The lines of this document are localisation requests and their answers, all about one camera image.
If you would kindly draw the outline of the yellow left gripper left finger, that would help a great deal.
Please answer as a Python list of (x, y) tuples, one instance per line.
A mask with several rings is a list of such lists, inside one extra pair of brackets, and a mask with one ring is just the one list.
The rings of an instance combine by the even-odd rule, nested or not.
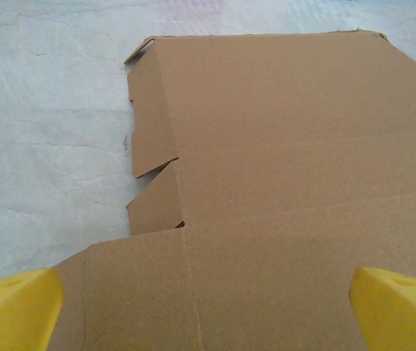
[(53, 268), (0, 278), (0, 350), (46, 350), (63, 299)]

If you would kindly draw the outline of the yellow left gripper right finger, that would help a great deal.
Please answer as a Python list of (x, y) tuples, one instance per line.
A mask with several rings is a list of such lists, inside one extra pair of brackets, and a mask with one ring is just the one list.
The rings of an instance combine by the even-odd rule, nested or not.
[(349, 301), (368, 350), (416, 350), (415, 277), (359, 268)]

